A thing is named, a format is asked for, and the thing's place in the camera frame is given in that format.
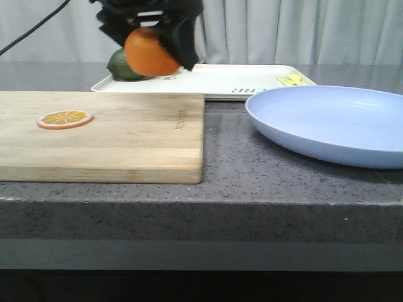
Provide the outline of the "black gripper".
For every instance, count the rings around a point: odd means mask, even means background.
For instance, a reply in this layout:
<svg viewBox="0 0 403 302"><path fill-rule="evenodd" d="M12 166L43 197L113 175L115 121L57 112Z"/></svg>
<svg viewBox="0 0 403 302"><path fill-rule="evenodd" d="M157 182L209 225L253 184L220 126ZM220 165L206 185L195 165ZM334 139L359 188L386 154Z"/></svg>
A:
<svg viewBox="0 0 403 302"><path fill-rule="evenodd" d="M198 62L195 50L195 21L203 11L202 1L99 1L96 18L99 29L123 47L138 23L159 21L157 31L162 47L177 63L192 71Z"/></svg>

